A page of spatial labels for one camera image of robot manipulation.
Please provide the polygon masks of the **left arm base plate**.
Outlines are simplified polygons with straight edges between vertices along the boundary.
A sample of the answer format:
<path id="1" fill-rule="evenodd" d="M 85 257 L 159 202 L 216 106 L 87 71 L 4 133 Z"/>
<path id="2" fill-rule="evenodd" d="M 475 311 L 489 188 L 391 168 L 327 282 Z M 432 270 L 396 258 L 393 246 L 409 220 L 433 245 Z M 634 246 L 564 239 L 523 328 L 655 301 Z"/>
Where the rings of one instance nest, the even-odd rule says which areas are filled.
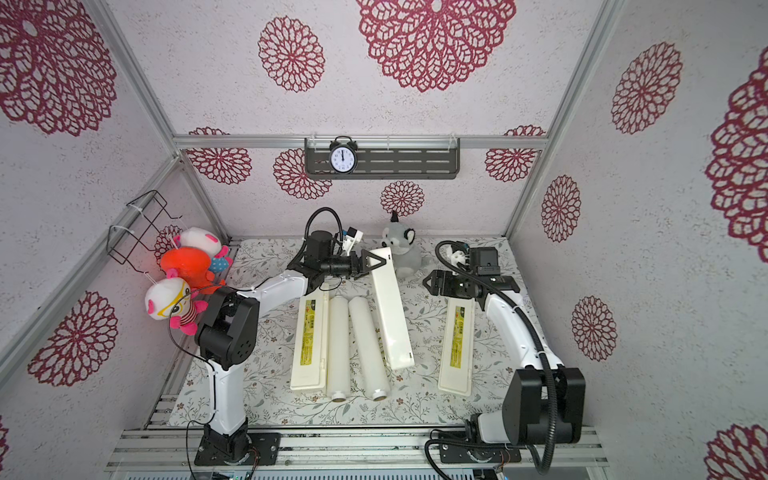
<path id="1" fill-rule="evenodd" d="M 246 433 L 225 440 L 211 432 L 203 436 L 193 465 L 272 466 L 277 461 L 281 439 L 278 433 Z"/>

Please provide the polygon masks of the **black alarm clock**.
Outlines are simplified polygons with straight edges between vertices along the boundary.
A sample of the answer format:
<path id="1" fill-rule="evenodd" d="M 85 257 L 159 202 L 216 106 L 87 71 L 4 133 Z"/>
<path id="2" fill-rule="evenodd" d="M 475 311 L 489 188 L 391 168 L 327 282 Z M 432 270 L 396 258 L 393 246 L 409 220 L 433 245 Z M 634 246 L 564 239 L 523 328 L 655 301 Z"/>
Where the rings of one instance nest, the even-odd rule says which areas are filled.
<path id="1" fill-rule="evenodd" d="M 358 163 L 358 144 L 350 136 L 337 136 L 329 145 L 329 162 L 338 174 L 352 173 Z"/>

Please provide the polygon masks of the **cream dispenser lid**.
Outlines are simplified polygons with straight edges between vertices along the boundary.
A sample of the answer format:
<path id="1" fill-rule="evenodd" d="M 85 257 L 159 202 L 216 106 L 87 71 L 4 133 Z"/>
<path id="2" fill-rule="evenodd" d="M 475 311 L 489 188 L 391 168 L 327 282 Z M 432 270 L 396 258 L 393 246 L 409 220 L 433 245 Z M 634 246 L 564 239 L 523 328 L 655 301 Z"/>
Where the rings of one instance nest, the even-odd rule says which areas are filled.
<path id="1" fill-rule="evenodd" d="M 475 302 L 449 298 L 438 377 L 440 391 L 460 396 L 471 394 L 474 333 Z"/>

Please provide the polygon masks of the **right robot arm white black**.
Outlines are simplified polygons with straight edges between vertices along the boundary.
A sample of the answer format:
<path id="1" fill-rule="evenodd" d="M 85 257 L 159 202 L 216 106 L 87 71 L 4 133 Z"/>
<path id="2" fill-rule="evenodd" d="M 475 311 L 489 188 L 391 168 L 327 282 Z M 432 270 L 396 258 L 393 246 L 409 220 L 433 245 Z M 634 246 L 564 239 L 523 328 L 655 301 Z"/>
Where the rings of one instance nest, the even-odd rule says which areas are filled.
<path id="1" fill-rule="evenodd" d="M 523 305 L 521 287 L 501 270 L 498 250 L 456 240 L 435 246 L 444 267 L 423 281 L 433 296 L 477 302 L 495 326 L 514 371 L 500 409 L 471 421 L 483 443 L 575 444 L 582 435 L 586 380 L 550 349 Z"/>

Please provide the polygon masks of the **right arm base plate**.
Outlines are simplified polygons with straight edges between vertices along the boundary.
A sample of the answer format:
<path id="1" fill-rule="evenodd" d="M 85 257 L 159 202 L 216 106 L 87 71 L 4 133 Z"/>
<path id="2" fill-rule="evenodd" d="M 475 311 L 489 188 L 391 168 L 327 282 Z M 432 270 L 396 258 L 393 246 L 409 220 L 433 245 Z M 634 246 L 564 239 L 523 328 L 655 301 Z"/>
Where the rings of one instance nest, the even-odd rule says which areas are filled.
<path id="1" fill-rule="evenodd" d="M 507 445 L 477 443 L 457 432 L 438 432 L 433 440 L 438 445 L 440 461 L 445 464 L 501 465 L 519 463 L 522 455 L 518 448 Z"/>

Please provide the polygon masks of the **white pink plush top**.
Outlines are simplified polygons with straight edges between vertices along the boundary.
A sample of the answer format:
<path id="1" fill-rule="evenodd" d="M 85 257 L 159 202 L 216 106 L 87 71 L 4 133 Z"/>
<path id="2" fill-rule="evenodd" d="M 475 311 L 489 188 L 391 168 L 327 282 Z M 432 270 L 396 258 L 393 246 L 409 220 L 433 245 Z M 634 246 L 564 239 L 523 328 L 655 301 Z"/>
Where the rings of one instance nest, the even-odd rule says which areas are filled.
<path id="1" fill-rule="evenodd" d="M 229 247 L 224 245 L 213 233 L 192 227 L 173 237 L 177 247 L 191 247 L 205 252 L 209 258 L 224 258 L 229 253 Z"/>

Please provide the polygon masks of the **grey plush toy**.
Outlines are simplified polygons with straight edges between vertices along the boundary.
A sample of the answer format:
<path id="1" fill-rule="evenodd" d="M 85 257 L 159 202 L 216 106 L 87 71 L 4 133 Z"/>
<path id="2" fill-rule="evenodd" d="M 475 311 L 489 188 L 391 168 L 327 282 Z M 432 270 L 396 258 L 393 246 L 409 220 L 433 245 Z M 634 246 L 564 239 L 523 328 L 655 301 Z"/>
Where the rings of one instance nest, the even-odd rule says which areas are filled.
<path id="1" fill-rule="evenodd" d="M 410 279 L 422 268 L 423 258 L 416 244 L 416 231 L 400 222 L 397 211 L 391 212 L 390 221 L 383 229 L 382 246 L 391 250 L 398 280 Z"/>

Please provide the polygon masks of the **floral table mat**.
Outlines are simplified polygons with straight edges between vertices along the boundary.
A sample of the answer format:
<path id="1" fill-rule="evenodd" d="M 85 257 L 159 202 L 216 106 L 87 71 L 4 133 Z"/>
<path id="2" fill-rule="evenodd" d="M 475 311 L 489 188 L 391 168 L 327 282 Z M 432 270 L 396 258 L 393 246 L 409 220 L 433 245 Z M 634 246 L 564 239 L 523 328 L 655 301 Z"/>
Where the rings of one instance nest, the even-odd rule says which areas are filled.
<path id="1" fill-rule="evenodd" d="M 422 278 L 434 269 L 443 269 L 434 256 L 434 246 L 439 241 L 441 239 L 435 237 L 417 238 L 415 245 L 421 251 L 422 269 L 400 283 L 415 366 L 396 372 L 386 367 L 389 393 L 384 400 L 374 401 L 366 395 L 351 327 L 348 399 L 336 403 L 325 396 L 324 390 L 309 393 L 290 390 L 298 320 L 298 300 L 294 300 L 262 314 L 259 319 L 255 350 L 243 364 L 244 405 L 249 425 L 453 425 L 463 423 L 473 413 L 499 409 L 519 364 L 510 357 L 495 325 L 477 303 L 471 395 L 455 395 L 438 389 L 447 298 L 430 295 L 422 285 Z M 460 241 L 472 247 L 491 246 L 498 250 L 502 273 L 513 276 L 521 288 L 522 297 L 516 299 L 516 303 L 524 305 L 542 342 L 546 342 L 508 241 L 503 237 Z M 243 241 L 226 282 L 236 288 L 246 288 L 281 273 L 300 244 L 297 238 Z M 209 418 L 207 367 L 193 360 L 167 423 L 183 427 L 192 419 L 206 421 Z"/>

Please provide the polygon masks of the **cream dispenser base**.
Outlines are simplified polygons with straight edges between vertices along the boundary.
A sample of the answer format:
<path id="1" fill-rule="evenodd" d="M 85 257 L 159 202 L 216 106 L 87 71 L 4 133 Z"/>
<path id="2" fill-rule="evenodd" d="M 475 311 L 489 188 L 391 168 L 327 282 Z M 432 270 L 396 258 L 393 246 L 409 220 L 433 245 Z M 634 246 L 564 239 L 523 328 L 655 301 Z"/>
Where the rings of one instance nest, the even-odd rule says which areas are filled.
<path id="1" fill-rule="evenodd" d="M 382 247 L 371 252 L 387 260 L 385 266 L 369 274 L 374 289 L 386 359 L 393 371 L 413 367 L 415 359 L 399 283 L 392 264 L 391 250 L 389 247 Z"/>

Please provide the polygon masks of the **plastic wrap roll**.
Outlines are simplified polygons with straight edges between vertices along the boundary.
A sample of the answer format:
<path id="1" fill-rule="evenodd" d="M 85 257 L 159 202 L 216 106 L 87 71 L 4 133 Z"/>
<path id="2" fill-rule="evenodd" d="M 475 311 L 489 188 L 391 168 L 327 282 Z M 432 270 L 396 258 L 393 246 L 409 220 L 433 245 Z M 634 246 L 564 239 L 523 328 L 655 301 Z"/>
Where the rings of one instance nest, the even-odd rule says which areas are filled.
<path id="1" fill-rule="evenodd" d="M 327 395 L 332 402 L 341 403 L 351 391 L 348 300 L 334 296 L 329 313 Z"/>
<path id="2" fill-rule="evenodd" d="M 349 314 L 365 382 L 366 396 L 373 401 L 382 401 L 389 395 L 389 379 L 367 299 L 364 297 L 352 298 L 349 301 Z"/>

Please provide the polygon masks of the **grey wall shelf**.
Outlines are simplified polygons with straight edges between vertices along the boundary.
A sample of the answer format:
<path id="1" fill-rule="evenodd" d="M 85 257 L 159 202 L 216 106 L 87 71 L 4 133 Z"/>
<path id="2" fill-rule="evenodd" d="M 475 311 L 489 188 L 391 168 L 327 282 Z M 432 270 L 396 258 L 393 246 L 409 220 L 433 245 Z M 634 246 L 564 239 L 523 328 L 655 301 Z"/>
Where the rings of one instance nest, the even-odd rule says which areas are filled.
<path id="1" fill-rule="evenodd" d="M 413 148 L 385 141 L 382 146 L 358 141 L 358 163 L 349 174 L 338 174 L 329 162 L 333 141 L 304 140 L 304 171 L 312 180 L 452 180 L 460 170 L 459 139 L 453 137 L 436 146 Z"/>

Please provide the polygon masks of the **red plush toy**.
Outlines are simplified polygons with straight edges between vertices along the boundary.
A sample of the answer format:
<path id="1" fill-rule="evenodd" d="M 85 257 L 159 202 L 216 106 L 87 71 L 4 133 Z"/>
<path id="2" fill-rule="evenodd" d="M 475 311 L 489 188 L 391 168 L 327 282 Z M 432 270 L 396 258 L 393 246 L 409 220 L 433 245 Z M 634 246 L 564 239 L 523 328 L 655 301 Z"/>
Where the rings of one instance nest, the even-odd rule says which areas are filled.
<path id="1" fill-rule="evenodd" d="M 216 275 L 209 270 L 211 259 L 198 248 L 179 247 L 164 253 L 160 259 L 160 268 L 166 277 L 157 285 L 163 287 L 179 286 L 183 280 L 190 288 L 190 294 L 210 295 L 226 283 L 217 282 Z"/>

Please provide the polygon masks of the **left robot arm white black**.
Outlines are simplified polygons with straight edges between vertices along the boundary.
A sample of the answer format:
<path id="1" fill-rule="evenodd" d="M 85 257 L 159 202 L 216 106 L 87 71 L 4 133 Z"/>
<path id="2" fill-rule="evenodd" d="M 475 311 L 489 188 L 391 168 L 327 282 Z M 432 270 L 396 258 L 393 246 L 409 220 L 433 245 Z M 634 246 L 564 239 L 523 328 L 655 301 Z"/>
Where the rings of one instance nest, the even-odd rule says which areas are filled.
<path id="1" fill-rule="evenodd" d="M 379 253 L 357 253 L 355 243 L 343 232 L 315 231 L 304 238 L 283 273 L 247 290 L 221 287 L 212 294 L 195 334 L 200 356 L 209 363 L 212 400 L 203 446 L 237 456 L 251 444 L 243 364 L 255 350 L 262 313 L 293 300 L 299 302 L 298 344 L 294 349 L 298 387 L 315 390 L 326 386 L 330 324 L 341 308 L 332 305 L 324 281 L 328 277 L 356 279 L 371 273 L 396 279 L 394 273 L 387 272 L 392 266 L 388 248 Z"/>

